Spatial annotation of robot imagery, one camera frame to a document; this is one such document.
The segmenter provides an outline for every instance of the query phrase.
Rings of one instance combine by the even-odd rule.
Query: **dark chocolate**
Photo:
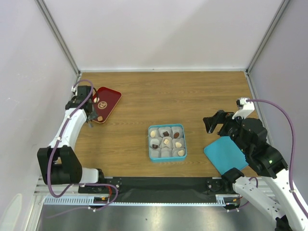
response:
[[[163,132],[163,135],[164,136],[169,136],[169,132],[165,131],[165,132]]]
[[[180,136],[180,134],[177,132],[177,133],[174,134],[173,137],[176,139],[176,138],[179,137],[179,136]]]

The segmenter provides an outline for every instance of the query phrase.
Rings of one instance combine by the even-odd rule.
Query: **blue mat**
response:
[[[245,155],[229,136],[220,137],[205,147],[204,153],[221,175],[233,167],[242,170],[248,165]]]

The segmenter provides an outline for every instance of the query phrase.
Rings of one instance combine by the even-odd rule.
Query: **white wall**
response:
[[[37,151],[56,134],[76,75],[33,0],[0,1],[0,31],[0,218],[21,193],[19,231],[40,175]]]
[[[294,181],[308,202],[308,1],[291,1],[272,37],[252,69],[258,97],[276,102],[291,117],[296,132]],[[273,145],[287,163],[291,131],[284,116],[272,106],[260,104]]]
[[[45,0],[81,70],[246,68],[282,0]]]

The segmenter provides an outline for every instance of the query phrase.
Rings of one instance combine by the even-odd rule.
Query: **gray wall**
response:
[[[257,96],[282,106],[296,133],[294,180],[308,202],[308,1],[291,1],[250,77]],[[284,116],[260,104],[273,144],[290,160],[291,132]]]
[[[0,31],[0,230],[22,230],[40,175],[37,151],[56,134],[76,75],[35,1],[0,1]]]

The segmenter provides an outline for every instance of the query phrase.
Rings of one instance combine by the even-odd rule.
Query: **metallic floor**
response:
[[[268,219],[252,205],[240,212],[222,207],[110,206],[102,211],[75,210],[69,205],[44,205],[37,231],[271,231]]]

